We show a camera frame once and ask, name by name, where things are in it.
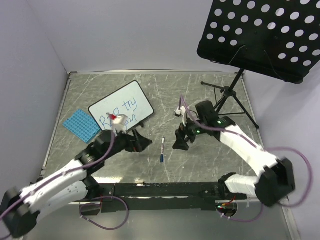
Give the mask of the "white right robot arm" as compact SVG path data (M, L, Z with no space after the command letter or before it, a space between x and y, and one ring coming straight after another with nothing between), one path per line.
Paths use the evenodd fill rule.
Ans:
M198 119L191 114L183 99L175 110L182 117L175 131L174 150L188 151L188 143L194 143L196 137L207 134L226 145L245 161L255 176L229 173L220 178L218 193L223 199L234 194L255 196L266 207L272 207L296 189L293 164L287 158L279 159L274 154L249 138L229 117L219 116L213 104L206 100L196 106Z

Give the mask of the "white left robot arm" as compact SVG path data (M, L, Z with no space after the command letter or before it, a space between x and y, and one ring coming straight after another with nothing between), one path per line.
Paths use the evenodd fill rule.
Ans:
M124 132L114 134L111 130L104 130L59 171L24 189L7 190L0 205L0 219L10 237L20 238L29 233L51 199L64 190L70 191L77 183L84 183L85 179L104 167L108 158L122 151L141 153L152 144L152 140L136 130L132 132L132 135Z

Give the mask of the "small black-framed whiteboard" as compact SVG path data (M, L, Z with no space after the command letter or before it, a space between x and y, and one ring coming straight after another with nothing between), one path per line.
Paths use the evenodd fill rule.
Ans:
M155 110L140 84L134 80L88 108L101 130L110 130L114 116L126 115L125 130L130 130L154 114Z

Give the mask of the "white whiteboard marker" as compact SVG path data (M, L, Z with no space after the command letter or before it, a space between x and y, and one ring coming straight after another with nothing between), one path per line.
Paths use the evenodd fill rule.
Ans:
M165 151L165 137L162 137L162 141L161 141L161 157L164 157L164 151Z

